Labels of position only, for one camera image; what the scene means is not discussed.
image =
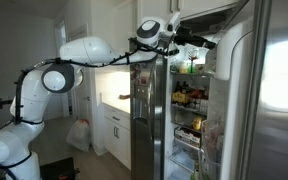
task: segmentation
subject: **wall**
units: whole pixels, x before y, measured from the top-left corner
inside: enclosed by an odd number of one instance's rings
[[[51,19],[0,10],[0,98],[13,99],[20,70],[56,57],[54,21]],[[54,101],[46,112],[50,119],[62,114]],[[0,110],[0,125],[11,119],[9,106]]]
[[[118,53],[128,51],[128,38],[134,34],[133,27],[136,26],[135,1],[132,0],[70,0],[66,7],[57,16],[55,22],[60,22],[63,18],[67,25],[67,34],[87,24],[88,34],[98,36],[106,40]],[[109,84],[116,84],[114,72],[127,72],[128,66],[106,67],[90,70],[90,81],[92,86],[90,91],[92,98],[91,119],[93,124],[93,147],[97,154],[105,152],[103,126],[102,97],[116,97],[116,88],[108,88]],[[129,88],[129,75],[125,75],[121,81]]]

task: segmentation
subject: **white cabinet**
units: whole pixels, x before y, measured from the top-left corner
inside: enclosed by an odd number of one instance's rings
[[[105,106],[105,147],[131,169],[131,136],[129,114]]]
[[[202,16],[233,7],[238,0],[138,0],[138,24],[145,16],[157,16],[169,20],[180,11],[182,20]]]

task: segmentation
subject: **refrigerator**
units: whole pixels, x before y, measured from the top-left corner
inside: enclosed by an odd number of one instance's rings
[[[217,46],[203,54],[211,72],[173,72],[191,46],[140,65],[131,85],[132,179],[288,179],[288,2],[240,1],[211,38]],[[208,98],[174,103],[184,81]]]

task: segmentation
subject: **drawer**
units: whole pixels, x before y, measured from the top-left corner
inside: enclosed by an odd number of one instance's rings
[[[130,117],[125,116],[119,110],[105,107],[104,108],[104,116],[107,119],[123,126],[124,128],[130,129]]]

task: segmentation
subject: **white plastic bag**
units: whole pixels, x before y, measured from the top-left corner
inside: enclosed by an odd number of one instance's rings
[[[66,137],[66,142],[77,149],[88,152],[91,143],[89,121],[86,119],[76,121]]]

